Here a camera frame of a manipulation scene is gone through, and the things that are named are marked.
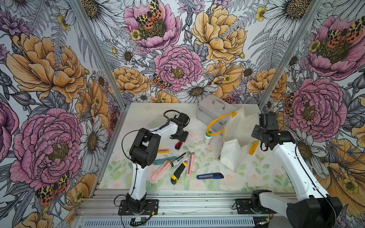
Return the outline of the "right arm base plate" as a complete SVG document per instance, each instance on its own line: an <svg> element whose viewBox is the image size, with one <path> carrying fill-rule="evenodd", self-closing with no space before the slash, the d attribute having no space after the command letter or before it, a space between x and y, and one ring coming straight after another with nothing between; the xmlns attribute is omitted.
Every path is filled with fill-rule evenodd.
<svg viewBox="0 0 365 228"><path fill-rule="evenodd" d="M252 203L251 199L236 199L235 209L238 214L251 214L251 215L271 215L276 214L275 211L262 207L259 203Z"/></svg>

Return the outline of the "orange utility knife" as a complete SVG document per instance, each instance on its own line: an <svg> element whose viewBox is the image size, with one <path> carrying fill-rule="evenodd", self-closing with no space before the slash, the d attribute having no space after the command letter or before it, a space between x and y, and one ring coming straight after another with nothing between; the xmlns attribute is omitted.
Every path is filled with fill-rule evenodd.
<svg viewBox="0 0 365 228"><path fill-rule="evenodd" d="M170 149L159 149L158 150L158 154L165 154L165 153L169 153L170 152Z"/></svg>

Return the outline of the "red utility knife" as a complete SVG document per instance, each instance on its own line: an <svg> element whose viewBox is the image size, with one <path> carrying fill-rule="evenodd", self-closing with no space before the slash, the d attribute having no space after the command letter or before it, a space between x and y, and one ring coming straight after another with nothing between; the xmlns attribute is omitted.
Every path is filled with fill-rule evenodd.
<svg viewBox="0 0 365 228"><path fill-rule="evenodd" d="M183 145L183 141L179 141L179 142L175 145L175 149L176 149L176 150L180 150L180 149L181 149L181 147L182 147L182 145Z"/></svg>

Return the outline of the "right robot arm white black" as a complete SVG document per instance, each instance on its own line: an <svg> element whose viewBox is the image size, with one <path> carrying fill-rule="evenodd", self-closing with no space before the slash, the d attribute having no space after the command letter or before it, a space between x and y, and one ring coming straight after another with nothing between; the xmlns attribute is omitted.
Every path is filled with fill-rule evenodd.
<svg viewBox="0 0 365 228"><path fill-rule="evenodd" d="M273 192L257 190L251 196L251 209L264 209L286 217L294 228L333 228L343 208L337 197L331 197L315 178L299 152L299 145L289 131L279 130L273 112L259 115L252 137L279 158L292 182L297 201L290 202Z"/></svg>

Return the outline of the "white pouch with yellow handles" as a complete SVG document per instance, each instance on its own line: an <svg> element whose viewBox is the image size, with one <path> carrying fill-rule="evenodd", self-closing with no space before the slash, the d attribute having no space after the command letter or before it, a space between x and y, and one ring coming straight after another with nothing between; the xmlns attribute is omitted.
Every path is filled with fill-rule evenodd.
<svg viewBox="0 0 365 228"><path fill-rule="evenodd" d="M219 162L234 172L238 171L240 163L248 154L252 143L257 139L252 137L254 127L259 124L261 111L257 105L245 105L237 111L220 116L209 123L206 134L209 136L222 135L223 144ZM210 129L220 120L227 118L224 127L210 133Z"/></svg>

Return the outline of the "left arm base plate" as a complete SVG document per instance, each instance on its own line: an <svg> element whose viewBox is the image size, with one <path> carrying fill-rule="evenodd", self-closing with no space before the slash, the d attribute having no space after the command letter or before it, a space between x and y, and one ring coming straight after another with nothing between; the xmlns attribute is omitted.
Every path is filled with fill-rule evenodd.
<svg viewBox="0 0 365 228"><path fill-rule="evenodd" d="M119 205L119 216L134 216L134 215L152 215L158 213L159 200L158 199L146 199L138 203L131 203L124 199Z"/></svg>

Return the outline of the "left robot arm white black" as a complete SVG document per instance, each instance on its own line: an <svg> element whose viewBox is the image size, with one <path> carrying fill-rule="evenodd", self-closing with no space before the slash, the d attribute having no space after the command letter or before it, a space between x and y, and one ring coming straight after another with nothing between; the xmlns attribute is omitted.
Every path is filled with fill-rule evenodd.
<svg viewBox="0 0 365 228"><path fill-rule="evenodd" d="M125 200L128 211L133 214L141 214L146 207L147 170L156 160L161 139L170 138L185 142L188 137L188 132L184 130L190 122L187 114L167 110L163 117L166 118L163 125L137 130L137 135L130 148L133 177Z"/></svg>

